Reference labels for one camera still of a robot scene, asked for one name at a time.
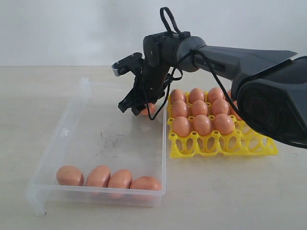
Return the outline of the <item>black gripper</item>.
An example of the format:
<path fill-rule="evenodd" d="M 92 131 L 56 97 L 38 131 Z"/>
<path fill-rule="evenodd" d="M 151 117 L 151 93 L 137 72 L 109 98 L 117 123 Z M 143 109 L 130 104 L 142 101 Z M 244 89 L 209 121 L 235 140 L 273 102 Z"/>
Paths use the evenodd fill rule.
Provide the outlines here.
<path fill-rule="evenodd" d="M 130 70 L 135 75 L 134 85 L 118 103 L 119 110 L 124 113 L 131 108 L 132 113 L 138 116 L 148 103 L 155 103 L 163 97 L 169 69 L 169 65 L 151 67 L 147 64 L 131 64 Z"/>

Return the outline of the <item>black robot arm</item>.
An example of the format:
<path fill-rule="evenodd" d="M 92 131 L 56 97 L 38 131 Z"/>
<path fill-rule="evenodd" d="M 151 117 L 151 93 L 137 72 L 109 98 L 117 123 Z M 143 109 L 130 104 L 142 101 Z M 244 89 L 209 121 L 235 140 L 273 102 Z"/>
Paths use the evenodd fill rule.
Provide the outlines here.
<path fill-rule="evenodd" d="M 307 146 L 307 58 L 288 50 L 209 46 L 189 32 L 162 32 L 143 40 L 143 52 L 113 64 L 116 76 L 132 72 L 134 85 L 118 104 L 138 115 L 164 96 L 169 69 L 208 71 L 230 80 L 238 115 L 254 131 L 281 143 Z"/>

